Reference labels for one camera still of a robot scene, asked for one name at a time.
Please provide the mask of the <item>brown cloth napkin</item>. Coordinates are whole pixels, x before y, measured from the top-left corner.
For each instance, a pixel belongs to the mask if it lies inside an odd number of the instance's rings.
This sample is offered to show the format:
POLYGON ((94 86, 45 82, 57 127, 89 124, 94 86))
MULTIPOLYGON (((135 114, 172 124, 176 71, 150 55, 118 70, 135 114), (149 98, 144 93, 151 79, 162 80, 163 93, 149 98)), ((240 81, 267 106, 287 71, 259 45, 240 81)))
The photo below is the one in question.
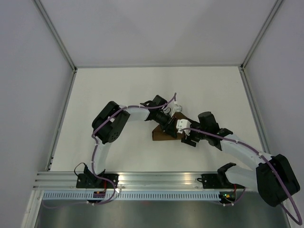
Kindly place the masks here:
MULTIPOLYGON (((190 120, 187 116, 185 116, 183 113, 181 112, 177 112, 173 115, 173 117, 176 118, 176 120, 174 121, 174 125, 176 125, 177 120, 180 119, 187 119, 190 120)), ((182 137, 184 136, 184 133, 177 133, 177 129, 174 130, 174 132, 176 133, 177 137, 174 138, 173 136, 169 135, 168 133, 164 132, 161 129, 161 126, 158 125, 157 127, 155 127, 152 130, 152 140, 153 141, 171 141, 171 140, 181 140, 182 137)))

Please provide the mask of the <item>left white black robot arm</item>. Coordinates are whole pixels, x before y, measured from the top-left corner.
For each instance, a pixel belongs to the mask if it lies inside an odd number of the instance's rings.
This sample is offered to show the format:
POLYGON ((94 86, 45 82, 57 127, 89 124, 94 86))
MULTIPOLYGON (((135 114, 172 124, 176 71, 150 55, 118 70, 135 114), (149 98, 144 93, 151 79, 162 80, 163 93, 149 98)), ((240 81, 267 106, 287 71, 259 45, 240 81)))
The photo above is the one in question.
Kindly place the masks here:
POLYGON ((177 139, 176 117, 164 109, 176 102, 176 95, 166 101, 156 95, 153 100, 140 105, 119 105, 110 101, 92 122, 95 147, 89 165, 78 176, 77 187, 101 188, 105 182, 105 162, 112 143, 118 139, 127 122, 155 121, 166 137, 177 139))

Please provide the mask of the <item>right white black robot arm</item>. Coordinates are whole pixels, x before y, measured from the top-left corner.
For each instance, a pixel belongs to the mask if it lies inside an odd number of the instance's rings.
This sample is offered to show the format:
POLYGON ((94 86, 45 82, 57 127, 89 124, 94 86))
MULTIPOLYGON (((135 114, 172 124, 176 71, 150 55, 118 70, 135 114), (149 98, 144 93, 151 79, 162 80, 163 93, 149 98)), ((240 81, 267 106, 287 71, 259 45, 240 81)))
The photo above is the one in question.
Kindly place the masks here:
POLYGON ((183 134, 181 141, 193 147, 201 140, 227 153, 248 168, 229 162, 217 170, 217 183, 223 188, 233 184, 249 188, 275 207, 300 191, 300 184, 288 159, 278 154, 260 152, 253 146, 241 141, 232 131, 220 128, 211 112, 203 112, 199 121, 180 119, 176 129, 183 134))

